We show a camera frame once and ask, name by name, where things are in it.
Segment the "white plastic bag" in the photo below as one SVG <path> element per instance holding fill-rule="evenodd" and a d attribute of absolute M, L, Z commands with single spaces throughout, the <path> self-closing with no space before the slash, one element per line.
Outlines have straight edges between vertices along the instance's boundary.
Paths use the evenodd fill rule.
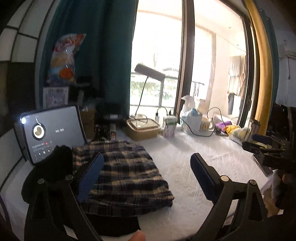
<path fill-rule="evenodd" d="M 182 110 L 180 112 L 181 116 L 197 116 L 198 112 L 195 108 L 194 97 L 186 95 L 181 97 L 181 100 L 184 101 Z"/>

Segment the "steel travel tumbler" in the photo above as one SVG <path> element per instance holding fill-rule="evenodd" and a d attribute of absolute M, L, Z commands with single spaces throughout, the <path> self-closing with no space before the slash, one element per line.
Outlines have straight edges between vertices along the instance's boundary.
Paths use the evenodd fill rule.
<path fill-rule="evenodd" d="M 247 132 L 246 132 L 246 140 L 251 140 L 252 136 L 257 134 L 260 129 L 260 123 L 259 121 L 250 118 L 248 127 L 247 127 Z"/>

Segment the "brown lidded food container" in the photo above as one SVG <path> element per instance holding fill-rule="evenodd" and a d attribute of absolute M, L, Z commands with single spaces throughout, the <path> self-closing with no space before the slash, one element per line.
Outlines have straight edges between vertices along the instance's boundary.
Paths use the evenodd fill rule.
<path fill-rule="evenodd" d="M 143 141 L 150 138 L 155 138 L 161 127 L 150 118 L 128 119 L 126 121 L 126 134 L 133 141 Z"/>

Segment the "black desk lamp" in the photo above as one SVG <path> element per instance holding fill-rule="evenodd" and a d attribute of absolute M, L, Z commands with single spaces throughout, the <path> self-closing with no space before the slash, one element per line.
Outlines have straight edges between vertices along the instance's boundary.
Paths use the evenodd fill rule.
<path fill-rule="evenodd" d="M 131 106 L 136 107 L 133 116 L 141 116 L 140 108 L 161 108 L 165 74 L 138 63 L 131 76 Z"/>

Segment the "white bear mug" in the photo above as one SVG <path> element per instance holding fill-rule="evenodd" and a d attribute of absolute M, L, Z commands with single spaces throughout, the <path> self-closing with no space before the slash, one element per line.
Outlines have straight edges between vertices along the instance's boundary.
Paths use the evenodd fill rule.
<path fill-rule="evenodd" d="M 202 117 L 200 131 L 213 131 L 215 128 L 215 123 L 212 119 L 208 119 L 206 117 Z"/>

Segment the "purple cloth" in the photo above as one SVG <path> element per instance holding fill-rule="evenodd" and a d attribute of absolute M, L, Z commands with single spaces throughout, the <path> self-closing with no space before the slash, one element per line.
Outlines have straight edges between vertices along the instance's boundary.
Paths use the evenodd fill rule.
<path fill-rule="evenodd" d="M 232 125 L 231 121 L 222 121 L 215 124 L 215 126 L 221 130 L 224 129 L 226 126 L 230 126 L 230 125 Z"/>

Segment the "teal curtain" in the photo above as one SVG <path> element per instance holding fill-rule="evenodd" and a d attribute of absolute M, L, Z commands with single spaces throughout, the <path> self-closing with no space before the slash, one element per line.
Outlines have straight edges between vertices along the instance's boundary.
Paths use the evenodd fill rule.
<path fill-rule="evenodd" d="M 46 36 L 39 74 L 39 93 L 48 78 L 57 40 L 85 34 L 75 56 L 75 77 L 90 82 L 88 98 L 120 105 L 130 114 L 132 41 L 138 1 L 60 1 Z"/>

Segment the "yellow curtain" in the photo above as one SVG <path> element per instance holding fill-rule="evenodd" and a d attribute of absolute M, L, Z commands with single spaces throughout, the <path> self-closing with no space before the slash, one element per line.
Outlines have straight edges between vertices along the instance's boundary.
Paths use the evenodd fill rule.
<path fill-rule="evenodd" d="M 258 133 L 266 135 L 273 92 L 273 60 L 263 20 L 254 1 L 244 1 L 252 20 L 259 50 L 259 93 L 255 119 L 259 121 Z"/>

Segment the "colourful snack bag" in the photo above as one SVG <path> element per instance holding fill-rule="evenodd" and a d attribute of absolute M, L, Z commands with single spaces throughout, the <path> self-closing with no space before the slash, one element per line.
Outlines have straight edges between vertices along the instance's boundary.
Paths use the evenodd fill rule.
<path fill-rule="evenodd" d="M 50 86 L 67 86 L 75 82 L 74 55 L 85 37 L 86 34 L 67 34 L 56 42 L 48 71 Z"/>

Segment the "navy cream plaid pants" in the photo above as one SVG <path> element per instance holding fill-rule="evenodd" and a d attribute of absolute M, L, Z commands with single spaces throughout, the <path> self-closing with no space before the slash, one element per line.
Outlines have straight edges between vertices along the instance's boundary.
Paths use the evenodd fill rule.
<path fill-rule="evenodd" d="M 88 214 L 132 217 L 172 207 L 174 196 L 152 157 L 144 147 L 128 141 L 92 142 L 73 148 L 73 166 L 78 171 L 97 154 L 103 167 L 82 209 Z"/>

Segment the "white charger adapter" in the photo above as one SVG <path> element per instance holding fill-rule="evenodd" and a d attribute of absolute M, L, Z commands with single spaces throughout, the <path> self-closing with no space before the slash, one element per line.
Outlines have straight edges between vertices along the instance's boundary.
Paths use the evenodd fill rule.
<path fill-rule="evenodd" d="M 159 123 L 159 113 L 158 113 L 158 112 L 156 112 L 156 115 L 155 115 L 155 121 L 156 121 L 157 123 Z"/>

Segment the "tablet with lit screen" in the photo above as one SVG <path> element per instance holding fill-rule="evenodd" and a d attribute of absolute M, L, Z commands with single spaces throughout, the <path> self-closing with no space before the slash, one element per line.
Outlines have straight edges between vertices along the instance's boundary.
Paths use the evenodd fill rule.
<path fill-rule="evenodd" d="M 72 148 L 87 143 L 76 105 L 23 113 L 20 123 L 32 166 L 48 157 L 57 146 Z"/>

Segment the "black folded garment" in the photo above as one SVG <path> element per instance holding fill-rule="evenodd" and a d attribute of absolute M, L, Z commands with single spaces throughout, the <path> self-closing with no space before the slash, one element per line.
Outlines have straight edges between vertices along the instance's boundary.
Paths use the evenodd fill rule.
<path fill-rule="evenodd" d="M 25 240 L 101 240 L 77 200 L 84 171 L 73 173 L 72 150 L 56 147 L 25 179 L 21 195 L 29 204 Z"/>

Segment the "white cartoon bear box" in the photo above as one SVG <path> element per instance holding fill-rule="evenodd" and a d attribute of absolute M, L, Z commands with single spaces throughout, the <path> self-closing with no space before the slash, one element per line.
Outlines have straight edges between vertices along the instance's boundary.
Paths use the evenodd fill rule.
<path fill-rule="evenodd" d="M 43 108 L 55 108 L 68 104 L 69 87 L 44 87 Z"/>

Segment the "white perforated basket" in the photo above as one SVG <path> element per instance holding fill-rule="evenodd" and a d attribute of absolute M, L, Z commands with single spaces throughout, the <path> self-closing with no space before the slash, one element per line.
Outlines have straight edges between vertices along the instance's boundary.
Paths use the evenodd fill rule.
<path fill-rule="evenodd" d="M 201 133 L 201 123 L 202 116 L 201 115 L 187 115 L 181 116 L 181 129 L 187 134 L 197 134 Z"/>

